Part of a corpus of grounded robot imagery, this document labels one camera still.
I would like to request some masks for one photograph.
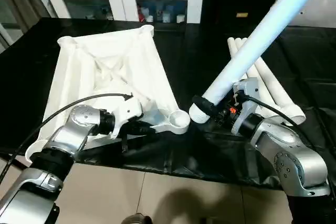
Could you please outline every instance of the floor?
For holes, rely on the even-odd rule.
[[[10,168],[0,197],[19,174]],[[57,224],[121,223],[136,212],[160,224],[199,223],[205,217],[218,224],[291,223],[281,191],[82,164],[74,165],[56,203]]]

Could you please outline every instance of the cabinet door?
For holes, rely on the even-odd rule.
[[[59,18],[126,20],[122,0],[50,0]]]
[[[199,23],[202,0],[122,0],[127,21]]]

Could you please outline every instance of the black plastic sheet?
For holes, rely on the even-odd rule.
[[[40,122],[61,36],[83,36],[131,29],[141,23],[105,20],[42,19],[1,54],[1,84],[9,133],[0,151],[12,153]],[[188,111],[230,60],[226,39],[247,37],[250,29],[226,33],[199,25],[155,25],[154,41],[179,107]],[[288,27],[263,54],[293,101],[305,112],[301,125],[336,181],[336,30]],[[218,129],[212,121],[192,123],[187,133],[170,132],[129,140],[129,151],[114,143],[82,152],[79,162],[142,170],[222,183],[279,189],[271,164],[243,137]]]

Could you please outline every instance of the black cable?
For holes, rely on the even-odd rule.
[[[24,147],[24,145],[26,143],[28,143],[28,141],[44,126],[46,125],[51,119],[53,119],[55,116],[57,116],[59,113],[62,113],[64,110],[67,110],[68,108],[87,101],[87,100],[91,100],[94,98],[98,98],[98,97],[124,97],[125,101],[132,98],[132,95],[128,95],[128,94],[118,94],[118,93],[106,93],[106,94],[95,94],[95,95],[91,95],[89,97],[85,97],[82,99],[79,99],[75,102],[72,102],[66,106],[64,106],[63,108],[61,108],[60,110],[56,111],[54,114],[52,114],[51,116],[49,116],[47,119],[45,119],[36,129],[34,129],[28,136],[26,139],[23,140],[23,142],[20,144],[20,146],[15,150],[15,152],[13,153],[13,155],[10,157],[10,159],[8,160],[5,168],[2,170],[1,174],[0,174],[0,185],[4,179],[4,177],[6,176],[12,162],[15,160],[16,156],[19,154],[19,152],[21,151],[21,149]]]
[[[242,94],[242,93],[240,93],[239,95],[241,95],[242,98],[244,98],[245,100],[253,101],[253,102],[259,104],[260,106],[263,106],[263,107],[265,107],[265,108],[267,108],[269,110],[272,110],[274,113],[276,113],[279,116],[281,116],[282,118],[284,118],[286,121],[288,121],[290,124],[293,125],[293,127],[299,132],[300,135],[302,135],[306,139],[306,141],[311,145],[311,149],[313,151],[315,151],[315,152],[318,152],[317,149],[315,148],[315,146],[313,145],[313,143],[310,141],[310,139],[306,135],[306,133],[291,118],[289,118],[288,116],[286,116],[285,114],[283,114],[281,111],[278,111],[277,109],[274,109],[273,107],[271,107],[268,104],[265,104],[265,103],[259,101],[258,99],[254,98],[254,97],[251,97],[249,95],[245,95],[245,94]],[[329,186],[330,186],[330,189],[331,189],[331,194],[332,194],[333,200],[336,200],[336,193],[335,193],[335,189],[334,189],[334,184],[332,183],[332,180],[331,180],[329,174],[327,176],[327,180],[328,180],[328,183],[329,183]]]

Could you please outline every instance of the table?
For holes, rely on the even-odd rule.
[[[3,52],[3,128],[0,153],[9,154],[42,120],[62,36],[84,36],[140,27],[142,23],[43,18]],[[179,107],[203,94],[229,59],[227,33],[196,24],[155,24],[154,41]],[[287,27],[263,58],[307,115],[303,130],[327,163],[336,182],[336,30]],[[279,189],[276,173],[243,137],[213,124],[191,123],[186,134],[170,132],[135,138],[129,151],[120,143],[82,152],[79,162],[141,170],[221,183]]]

